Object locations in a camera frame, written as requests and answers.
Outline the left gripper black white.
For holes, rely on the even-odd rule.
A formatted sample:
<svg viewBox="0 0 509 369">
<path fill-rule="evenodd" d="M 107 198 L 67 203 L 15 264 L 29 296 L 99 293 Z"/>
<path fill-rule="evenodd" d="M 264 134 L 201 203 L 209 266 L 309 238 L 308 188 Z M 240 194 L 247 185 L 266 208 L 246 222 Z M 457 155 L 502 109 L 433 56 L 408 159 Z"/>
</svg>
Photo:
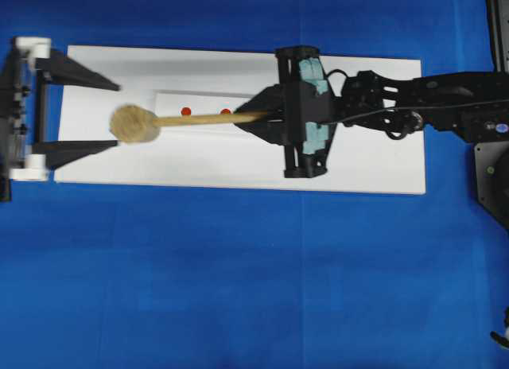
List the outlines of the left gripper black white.
<svg viewBox="0 0 509 369">
<path fill-rule="evenodd" d="M 15 37 L 1 63 L 1 201 L 11 201 L 11 181 L 45 181 L 56 170 L 119 143 L 106 141 L 56 141 L 27 145 L 25 100 L 31 94 L 36 61 L 49 58 L 52 84 L 120 91 L 120 86 L 61 51 L 51 49 L 44 37 Z"/>
</svg>

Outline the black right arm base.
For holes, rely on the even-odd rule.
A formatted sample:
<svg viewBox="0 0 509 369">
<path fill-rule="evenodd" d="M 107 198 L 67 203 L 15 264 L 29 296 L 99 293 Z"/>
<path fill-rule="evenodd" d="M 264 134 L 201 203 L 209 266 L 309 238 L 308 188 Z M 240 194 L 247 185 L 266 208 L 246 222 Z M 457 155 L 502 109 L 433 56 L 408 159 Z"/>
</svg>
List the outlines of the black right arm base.
<svg viewBox="0 0 509 369">
<path fill-rule="evenodd" d="M 508 0 L 486 0 L 492 60 L 497 72 L 508 72 Z M 474 146 L 477 200 L 504 228 L 508 228 L 508 104 L 488 107 L 493 141 Z"/>
</svg>

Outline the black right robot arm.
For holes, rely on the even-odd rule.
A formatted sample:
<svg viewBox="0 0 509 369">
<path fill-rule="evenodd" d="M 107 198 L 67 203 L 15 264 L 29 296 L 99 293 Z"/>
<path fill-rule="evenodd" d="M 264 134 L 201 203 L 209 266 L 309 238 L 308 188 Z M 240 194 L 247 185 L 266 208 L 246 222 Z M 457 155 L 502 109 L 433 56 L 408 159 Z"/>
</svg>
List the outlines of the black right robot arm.
<svg viewBox="0 0 509 369">
<path fill-rule="evenodd" d="M 235 110 L 264 117 L 238 127 L 282 146 L 286 178 L 327 173 L 336 127 L 361 126 L 399 141 L 430 125 L 464 142 L 508 140 L 508 75 L 459 72 L 391 80 L 373 71 L 346 76 L 335 95 L 319 49 L 279 48 L 278 84 L 260 91 Z"/>
</svg>

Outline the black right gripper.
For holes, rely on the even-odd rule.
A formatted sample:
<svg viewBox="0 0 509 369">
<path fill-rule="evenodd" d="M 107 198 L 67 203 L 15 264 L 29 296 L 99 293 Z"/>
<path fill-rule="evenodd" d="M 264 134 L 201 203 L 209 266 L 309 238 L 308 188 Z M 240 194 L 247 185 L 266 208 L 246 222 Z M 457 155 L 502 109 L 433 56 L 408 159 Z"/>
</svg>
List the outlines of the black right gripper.
<svg viewBox="0 0 509 369">
<path fill-rule="evenodd" d="M 293 46 L 275 51 L 279 84 L 264 88 L 235 113 L 283 110 L 283 121 L 236 123 L 240 130 L 284 146 L 286 178 L 314 178 L 327 173 L 335 135 L 335 95 L 325 75 L 319 49 Z"/>
</svg>

